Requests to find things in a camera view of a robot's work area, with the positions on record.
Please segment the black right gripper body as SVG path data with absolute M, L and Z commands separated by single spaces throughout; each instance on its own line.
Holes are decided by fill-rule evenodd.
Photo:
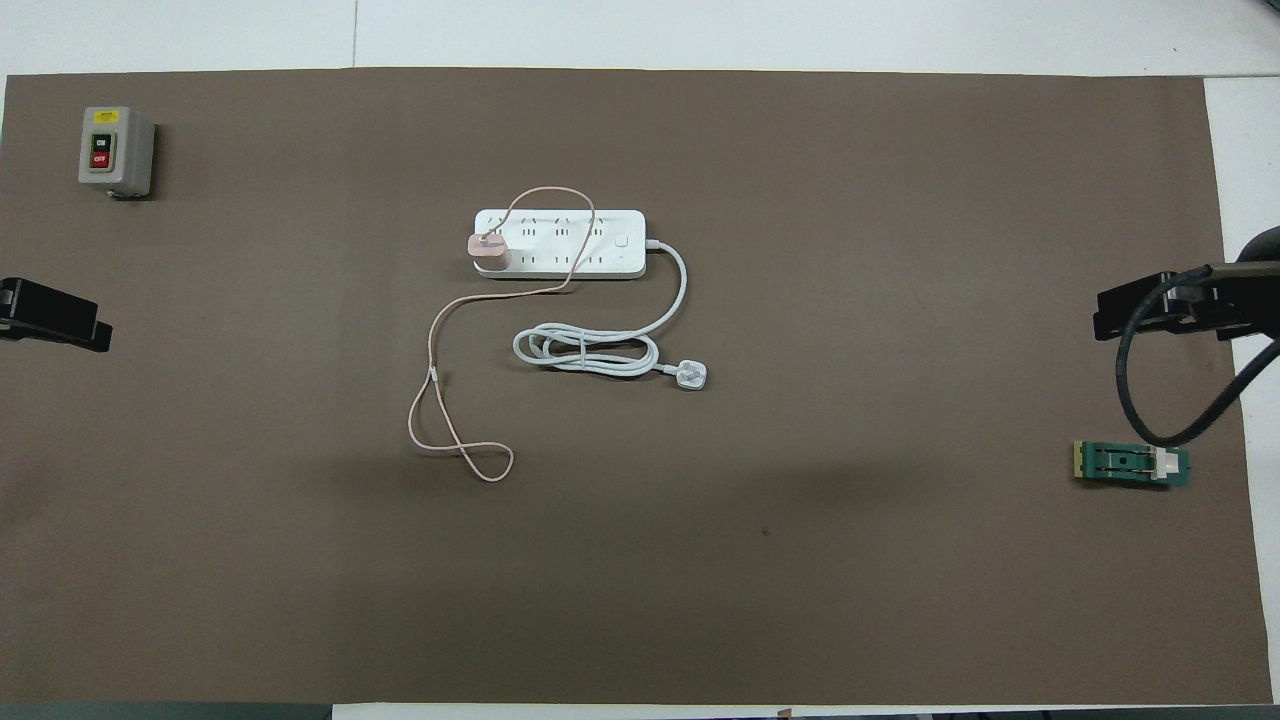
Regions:
M 1117 340 L 1146 295 L 1175 274 L 1175 272 L 1157 272 L 1097 293 L 1093 314 L 1094 340 L 1100 342 Z M 1135 332 L 1171 334 L 1197 332 L 1202 325 L 1201 320 L 1208 316 L 1208 306 L 1216 300 L 1217 291 L 1204 284 L 1180 284 L 1169 288 L 1140 315 Z

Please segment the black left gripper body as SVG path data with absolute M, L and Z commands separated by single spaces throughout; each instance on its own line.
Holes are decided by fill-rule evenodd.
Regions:
M 1 283 L 1 340 L 41 340 L 105 354 L 113 327 L 99 320 L 99 305 L 26 278 Z

